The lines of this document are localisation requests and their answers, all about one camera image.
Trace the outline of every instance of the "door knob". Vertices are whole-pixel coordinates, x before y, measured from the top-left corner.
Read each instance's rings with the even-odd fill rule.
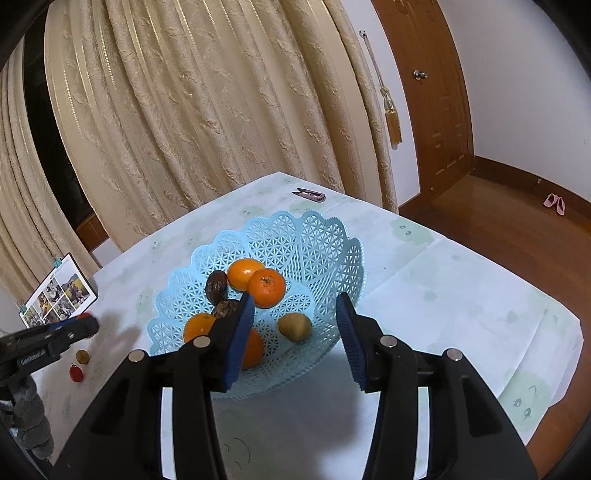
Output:
[[[427,78],[429,78],[429,75],[428,75],[428,73],[427,73],[427,72],[421,72],[420,70],[415,70],[415,71],[413,72],[413,75],[414,75],[414,77],[415,77],[417,80],[419,80],[419,81],[420,81],[421,79],[427,79]]]

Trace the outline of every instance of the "table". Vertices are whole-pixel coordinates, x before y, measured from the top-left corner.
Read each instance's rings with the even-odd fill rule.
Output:
[[[326,194],[317,204],[297,187]],[[358,312],[416,350],[461,349],[527,443],[570,383],[582,349],[579,320],[560,303],[471,250],[386,210],[283,173],[229,193],[136,244],[92,279],[99,300],[90,312],[100,331],[35,375],[56,443],[54,460],[102,385],[135,349],[156,317],[155,295],[168,275],[189,264],[199,245],[253,216],[314,209],[338,216],[358,237],[368,272]],[[78,348],[91,354],[85,380],[71,382]],[[171,393],[163,399],[163,470],[174,478]],[[268,394],[217,401],[216,424],[228,474],[248,479],[359,479],[371,443],[378,396],[353,383],[342,344],[308,374]],[[416,476],[427,465],[428,402],[420,391]]]

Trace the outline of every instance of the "wooden floor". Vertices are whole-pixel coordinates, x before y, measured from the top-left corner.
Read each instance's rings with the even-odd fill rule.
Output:
[[[473,176],[413,219],[516,273],[581,321],[586,343],[573,381],[528,445],[542,478],[591,409],[591,221],[573,222],[534,197]]]

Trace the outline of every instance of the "baseboard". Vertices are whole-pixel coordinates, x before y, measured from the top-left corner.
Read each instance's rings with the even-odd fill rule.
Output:
[[[408,219],[412,219],[419,210],[427,206],[427,197],[422,193],[417,193],[409,201],[403,203],[398,207],[398,213]]]
[[[565,216],[582,224],[585,229],[589,229],[591,226],[591,202],[552,181],[476,155],[474,155],[474,170],[471,175],[528,193],[539,198],[540,202],[543,202],[549,193],[554,193],[564,199]]]

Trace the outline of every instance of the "cherry tomato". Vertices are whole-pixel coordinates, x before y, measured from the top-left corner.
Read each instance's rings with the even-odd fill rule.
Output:
[[[70,378],[76,383],[80,383],[84,380],[84,373],[82,373],[79,366],[72,364],[70,367]]]

